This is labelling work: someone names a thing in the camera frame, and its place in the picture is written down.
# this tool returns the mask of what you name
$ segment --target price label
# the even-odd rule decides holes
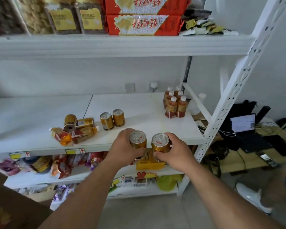
[[[11,153],[9,155],[11,159],[27,158],[31,156],[29,152]]]
[[[84,149],[66,149],[66,154],[83,154],[85,153]]]

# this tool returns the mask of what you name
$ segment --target gold can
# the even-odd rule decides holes
[[[103,112],[101,114],[101,123],[103,129],[106,131],[114,128],[113,118],[110,112]]]
[[[142,131],[139,131],[139,130],[133,131],[129,136],[129,141],[130,141],[130,145],[135,149],[138,149],[138,148],[146,149],[147,139],[146,139],[145,133]],[[143,158],[144,156],[136,158],[135,160],[141,160]]]
[[[67,132],[72,132],[76,130],[76,127],[75,127],[76,120],[77,120],[76,115],[73,115],[73,114],[66,115],[64,130]]]
[[[79,119],[75,122],[75,127],[76,129],[81,129],[85,127],[95,127],[94,119],[92,117]]]
[[[125,117],[124,112],[121,109],[115,109],[112,112],[114,126],[116,127],[122,127],[125,125]]]
[[[152,138],[152,150],[153,152],[159,151],[162,153],[168,153],[170,151],[170,138],[164,133],[157,133]]]

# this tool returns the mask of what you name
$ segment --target laptop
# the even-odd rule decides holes
[[[271,144],[255,131],[255,114],[233,117],[231,126],[240,142],[240,148],[246,153],[272,148]]]

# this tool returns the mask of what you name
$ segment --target laptop screen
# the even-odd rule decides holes
[[[231,118],[232,130],[234,132],[244,132],[255,130],[255,114]]]

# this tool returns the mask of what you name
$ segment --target orange package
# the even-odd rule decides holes
[[[188,0],[105,0],[106,14],[183,15]]]
[[[169,35],[179,34],[183,21],[180,16],[107,15],[110,35]]]

